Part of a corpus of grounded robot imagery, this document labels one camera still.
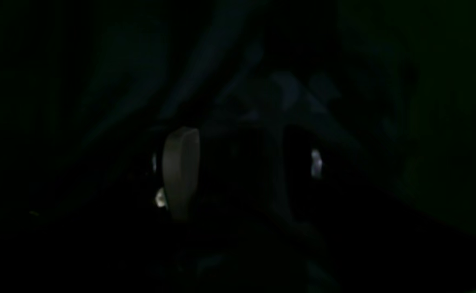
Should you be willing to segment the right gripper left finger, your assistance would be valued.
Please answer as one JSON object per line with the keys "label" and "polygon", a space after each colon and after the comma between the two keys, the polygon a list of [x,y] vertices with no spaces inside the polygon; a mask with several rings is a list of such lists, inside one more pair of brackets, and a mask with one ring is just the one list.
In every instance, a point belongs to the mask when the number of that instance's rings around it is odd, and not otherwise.
{"label": "right gripper left finger", "polygon": [[200,157],[200,133],[190,127],[168,133],[153,153],[152,203],[168,211],[173,221],[189,219],[191,199],[198,186]]}

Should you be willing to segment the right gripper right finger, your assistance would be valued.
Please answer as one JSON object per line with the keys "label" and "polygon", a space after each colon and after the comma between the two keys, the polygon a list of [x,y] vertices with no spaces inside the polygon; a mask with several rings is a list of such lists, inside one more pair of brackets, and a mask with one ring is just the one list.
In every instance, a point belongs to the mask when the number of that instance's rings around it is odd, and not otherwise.
{"label": "right gripper right finger", "polygon": [[262,139],[269,219],[294,237],[343,242],[344,182],[335,154],[297,126],[266,130]]}

